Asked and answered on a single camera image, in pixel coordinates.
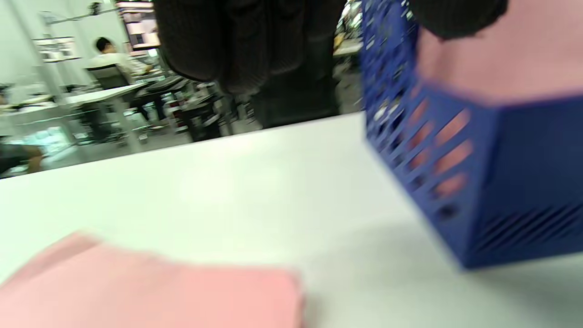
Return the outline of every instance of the table surface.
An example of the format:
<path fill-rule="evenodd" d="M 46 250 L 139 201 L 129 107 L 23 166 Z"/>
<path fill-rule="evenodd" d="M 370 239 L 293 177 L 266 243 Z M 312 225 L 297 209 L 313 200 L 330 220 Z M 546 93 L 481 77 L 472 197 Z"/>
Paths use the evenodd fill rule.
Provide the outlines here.
<path fill-rule="evenodd" d="M 357 40 L 344 40 L 340 47 L 334 51 L 334 56 L 356 55 L 362 49 L 364 43 Z"/>
<path fill-rule="evenodd" d="M 465 273 L 361 114 L 0 181 L 0 281 L 74 231 L 202 264 L 297 270 L 313 328 L 581 327 L 583 257 Z"/>
<path fill-rule="evenodd" d="M 97 103 L 114 97 L 126 95 L 127 93 L 132 92 L 135 89 L 142 88 L 143 86 L 144 83 L 136 83 L 115 89 L 84 93 L 82 95 L 67 97 L 66 101 L 71 105 Z"/>

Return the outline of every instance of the blue plastic basket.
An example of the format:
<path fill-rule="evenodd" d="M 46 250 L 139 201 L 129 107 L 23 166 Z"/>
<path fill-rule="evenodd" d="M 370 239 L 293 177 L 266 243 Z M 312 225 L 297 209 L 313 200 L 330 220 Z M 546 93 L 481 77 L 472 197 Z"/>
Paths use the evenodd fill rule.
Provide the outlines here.
<path fill-rule="evenodd" d="M 583 96 L 484 107 L 419 83 L 404 2 L 363 26 L 367 138 L 462 265 L 582 251 Z"/>

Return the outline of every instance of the seated man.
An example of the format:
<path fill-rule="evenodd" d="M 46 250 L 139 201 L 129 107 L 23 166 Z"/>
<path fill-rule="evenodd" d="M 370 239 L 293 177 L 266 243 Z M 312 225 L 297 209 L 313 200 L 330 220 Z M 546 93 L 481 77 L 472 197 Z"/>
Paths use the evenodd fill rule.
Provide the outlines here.
<path fill-rule="evenodd" d="M 42 170 L 43 153 L 37 146 L 3 144 L 0 140 L 0 175 L 11 168 L 29 164 L 27 173 Z"/>
<path fill-rule="evenodd" d="M 146 74 L 152 70 L 151 65 L 143 64 L 140 61 L 133 59 L 128 54 L 118 53 L 111 41 L 104 37 L 99 38 L 95 46 L 101 54 L 91 59 L 90 66 L 103 67 L 115 64 L 120 68 L 122 73 L 125 74 L 129 83 L 135 82 L 133 75 Z M 156 106 L 158 120 L 161 122 L 161 124 L 152 123 L 150 120 L 150 115 L 148 115 L 148 112 L 144 109 L 144 105 L 146 104 L 144 101 L 135 100 L 129 105 L 131 107 L 136 107 L 138 112 L 144 116 L 149 124 L 157 127 L 161 125 L 167 125 L 166 114 L 164 113 L 164 102 L 162 101 L 162 98 L 160 96 L 156 97 L 153 103 Z"/>

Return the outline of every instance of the white shirt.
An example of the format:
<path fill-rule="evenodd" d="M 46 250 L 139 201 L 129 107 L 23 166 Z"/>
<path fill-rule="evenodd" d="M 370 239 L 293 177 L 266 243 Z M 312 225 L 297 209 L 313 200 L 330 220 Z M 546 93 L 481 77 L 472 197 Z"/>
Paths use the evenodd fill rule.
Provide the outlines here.
<path fill-rule="evenodd" d="M 89 61 L 89 67 L 103 67 L 108 65 L 117 65 L 122 73 L 125 74 L 129 83 L 135 83 L 134 75 L 144 74 L 147 65 L 130 57 L 128 54 L 111 53 L 100 54 Z"/>

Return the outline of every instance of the pink paper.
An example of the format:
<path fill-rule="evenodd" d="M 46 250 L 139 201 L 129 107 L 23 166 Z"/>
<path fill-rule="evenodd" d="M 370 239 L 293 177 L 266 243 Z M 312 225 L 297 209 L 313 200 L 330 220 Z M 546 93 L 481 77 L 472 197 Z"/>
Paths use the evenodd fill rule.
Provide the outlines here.
<path fill-rule="evenodd" d="M 485 103 L 583 93 L 583 1 L 510 0 L 479 37 L 419 41 L 422 76 Z"/>
<path fill-rule="evenodd" d="M 300 313 L 286 271 L 174 264 L 80 235 L 0 288 L 2 328 L 299 328 Z"/>

